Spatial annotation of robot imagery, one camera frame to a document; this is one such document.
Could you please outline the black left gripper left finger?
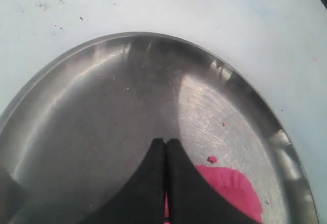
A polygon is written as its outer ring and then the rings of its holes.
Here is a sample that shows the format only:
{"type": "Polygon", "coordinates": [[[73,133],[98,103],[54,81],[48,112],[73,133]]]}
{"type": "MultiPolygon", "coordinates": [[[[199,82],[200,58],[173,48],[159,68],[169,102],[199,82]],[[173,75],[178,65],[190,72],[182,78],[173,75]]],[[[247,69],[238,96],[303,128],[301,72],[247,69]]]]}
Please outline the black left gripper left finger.
{"type": "Polygon", "coordinates": [[[166,145],[153,139],[128,182],[82,223],[164,223],[166,145]]]}

